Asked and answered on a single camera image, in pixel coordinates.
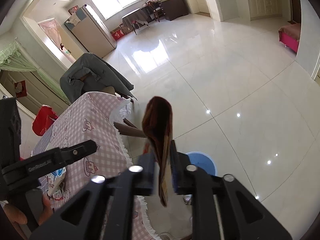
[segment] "gray jacket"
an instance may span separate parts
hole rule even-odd
[[[80,78],[91,73],[84,81]],[[71,103],[82,92],[101,91],[113,86],[116,91],[135,98],[130,90],[133,85],[103,59],[92,53],[84,53],[60,78],[60,87]]]

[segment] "window curtain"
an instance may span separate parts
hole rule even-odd
[[[61,36],[58,31],[59,24],[55,19],[45,21],[42,23],[38,23],[38,25],[44,30],[45,34],[53,40],[54,44],[57,46],[58,49],[61,49]]]
[[[61,90],[60,85],[41,68],[36,68],[36,66],[29,62],[21,53],[17,41],[14,41],[4,50],[0,51],[0,69],[19,72],[36,71],[41,79],[48,85],[48,88],[50,88],[62,100],[69,102],[67,96]]]

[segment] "refrigerator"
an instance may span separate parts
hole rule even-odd
[[[89,52],[98,57],[105,57],[117,47],[117,42],[90,5],[79,8],[64,25]]]

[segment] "pink curtain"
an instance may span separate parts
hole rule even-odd
[[[55,19],[50,21],[38,23],[38,25],[44,30],[45,34],[53,40],[54,44],[57,46],[58,49],[61,49],[61,37],[58,31],[59,24]]]

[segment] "pink checkered tablecloth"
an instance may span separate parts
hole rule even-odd
[[[132,165],[121,135],[113,125],[114,121],[122,122],[129,112],[129,99],[89,92],[82,95],[54,122],[50,138],[53,147],[69,147],[91,139],[96,142],[98,149],[96,153],[66,167],[63,200],[52,200],[53,208],[63,206],[91,177],[114,177]],[[146,209],[144,198],[135,197],[132,239],[160,240],[150,226]]]

